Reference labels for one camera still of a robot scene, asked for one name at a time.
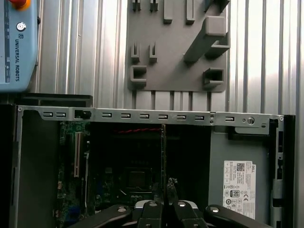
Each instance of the gray tool holder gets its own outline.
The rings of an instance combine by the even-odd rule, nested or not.
[[[229,0],[129,0],[130,90],[226,89]]]

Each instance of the blue control panel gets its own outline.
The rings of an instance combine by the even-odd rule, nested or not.
[[[27,89],[37,60],[37,1],[16,9],[0,0],[0,93]]]

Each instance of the black plastic part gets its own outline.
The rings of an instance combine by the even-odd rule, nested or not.
[[[179,201],[173,203],[173,208],[177,224],[174,224],[172,227],[208,228],[204,219],[194,212],[188,202]]]
[[[161,228],[163,205],[161,203],[150,201],[145,203],[142,210],[142,216],[138,220],[138,228]]]
[[[216,227],[271,228],[254,219],[241,215],[219,205],[210,205],[204,211],[204,219]]]
[[[11,199],[11,165],[12,165],[12,151],[13,151],[13,135],[14,135],[14,115],[15,107],[12,105],[0,105],[0,145],[2,161],[1,176],[2,176],[2,190],[3,197],[3,217],[1,225],[9,227],[9,211]]]
[[[66,94],[21,94],[15,99],[17,105],[59,106],[59,107],[92,107],[93,97],[90,95]]]
[[[74,118],[75,119],[84,119],[88,120],[92,116],[92,113],[90,111],[84,111],[84,110],[75,110]]]
[[[125,205],[114,205],[102,212],[70,226],[70,228],[120,227],[132,216],[132,211]]]
[[[278,120],[270,120],[269,125],[269,140],[267,146],[269,148],[269,179],[273,180],[276,178],[276,129],[278,128]]]
[[[283,136],[283,219],[282,227],[294,227],[294,177],[295,177],[295,116],[284,116]]]

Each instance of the white label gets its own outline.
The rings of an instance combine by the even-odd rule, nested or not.
[[[223,207],[255,219],[256,170],[252,161],[224,161]]]

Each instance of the emergency stop button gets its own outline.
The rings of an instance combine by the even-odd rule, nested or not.
[[[30,0],[9,0],[18,10],[24,10],[30,5]]]

